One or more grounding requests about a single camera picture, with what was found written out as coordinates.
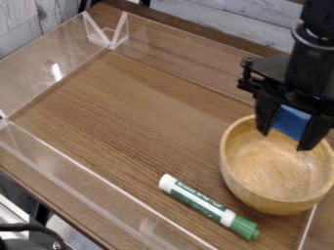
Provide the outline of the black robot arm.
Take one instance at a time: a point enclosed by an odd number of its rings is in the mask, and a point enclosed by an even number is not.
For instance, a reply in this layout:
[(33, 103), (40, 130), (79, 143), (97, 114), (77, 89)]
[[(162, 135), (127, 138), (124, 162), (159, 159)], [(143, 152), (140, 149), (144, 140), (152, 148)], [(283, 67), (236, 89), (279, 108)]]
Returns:
[(334, 0), (306, 0), (286, 56), (247, 58), (238, 87), (255, 99), (255, 127), (311, 150), (334, 129)]

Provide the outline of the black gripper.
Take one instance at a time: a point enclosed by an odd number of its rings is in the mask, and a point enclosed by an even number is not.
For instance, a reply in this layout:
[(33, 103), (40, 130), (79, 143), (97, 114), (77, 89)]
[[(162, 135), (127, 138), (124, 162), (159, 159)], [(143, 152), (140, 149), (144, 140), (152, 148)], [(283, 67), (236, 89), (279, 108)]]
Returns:
[(255, 126), (266, 136), (280, 105), (303, 111), (298, 151), (313, 150), (334, 128), (334, 38), (292, 29), (288, 57), (243, 60), (238, 88), (255, 99)]

